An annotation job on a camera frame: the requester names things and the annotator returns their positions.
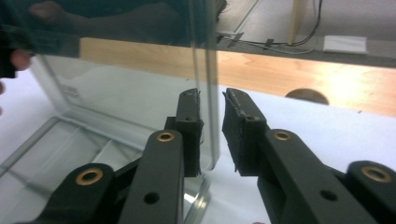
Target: gray floor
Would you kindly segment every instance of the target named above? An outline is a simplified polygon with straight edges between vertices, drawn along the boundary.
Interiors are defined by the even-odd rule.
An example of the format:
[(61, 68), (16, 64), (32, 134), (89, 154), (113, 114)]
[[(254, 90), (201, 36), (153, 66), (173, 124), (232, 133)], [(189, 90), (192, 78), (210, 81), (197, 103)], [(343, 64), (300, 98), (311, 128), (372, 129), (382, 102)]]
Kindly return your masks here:
[[(308, 0), (307, 4), (308, 10), (295, 41), (307, 37), (315, 24), (318, 0)], [(242, 34), (240, 40), (266, 42), (267, 39), (274, 39), (275, 42), (286, 42), (290, 28), (291, 5), (291, 0), (260, 0), (237, 32)], [(236, 11), (237, 7), (233, 8), (231, 5), (230, 10)], [(222, 39), (218, 43), (218, 49), (328, 62), (396, 67), (395, 11), (396, 1), (393, 0), (323, 0), (320, 26), (316, 35), (303, 46), (274, 47), (287, 52), (280, 53)], [(325, 35), (367, 37), (368, 52), (363, 55), (323, 52)]]

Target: brass screw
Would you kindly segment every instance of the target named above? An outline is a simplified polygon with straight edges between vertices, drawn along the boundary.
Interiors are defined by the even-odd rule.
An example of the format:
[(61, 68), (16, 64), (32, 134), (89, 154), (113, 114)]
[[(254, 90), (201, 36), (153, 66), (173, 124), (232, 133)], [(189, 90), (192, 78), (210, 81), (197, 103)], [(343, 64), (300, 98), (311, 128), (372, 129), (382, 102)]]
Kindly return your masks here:
[(172, 133), (160, 133), (157, 135), (157, 140), (160, 142), (170, 142), (175, 139)]
[(291, 136), (285, 132), (276, 132), (274, 133), (274, 137), (281, 141), (289, 141), (291, 139)]
[(376, 167), (376, 166), (364, 166), (361, 168), (361, 172), (369, 177), (370, 179), (373, 179), (374, 181), (381, 182), (381, 183), (389, 183), (392, 181), (392, 177), (390, 174), (383, 169)]
[(99, 168), (93, 167), (81, 172), (77, 178), (76, 183), (81, 186), (88, 186), (96, 183), (103, 177), (103, 171)]

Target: white surface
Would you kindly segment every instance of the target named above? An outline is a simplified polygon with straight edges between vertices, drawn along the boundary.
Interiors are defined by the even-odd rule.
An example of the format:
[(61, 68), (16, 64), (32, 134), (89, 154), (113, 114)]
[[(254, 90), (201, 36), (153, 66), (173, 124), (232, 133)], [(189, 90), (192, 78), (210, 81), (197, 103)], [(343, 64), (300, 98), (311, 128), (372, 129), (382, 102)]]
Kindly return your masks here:
[(344, 36), (344, 35), (325, 35), (324, 51), (342, 52), (342, 53), (367, 53), (367, 37), (362, 36)]
[[(2, 80), (7, 91), (0, 96), (0, 161), (21, 145), (48, 118), (56, 114), (29, 72)], [(381, 162), (396, 170), (396, 119), (277, 96), (248, 92), (271, 128), (290, 130), (306, 142), (327, 165), (345, 171), (352, 161)], [(220, 120), (224, 101), (220, 99)], [(212, 200), (203, 223), (269, 223), (256, 178), (240, 177), (221, 135), (221, 157), (206, 173)]]

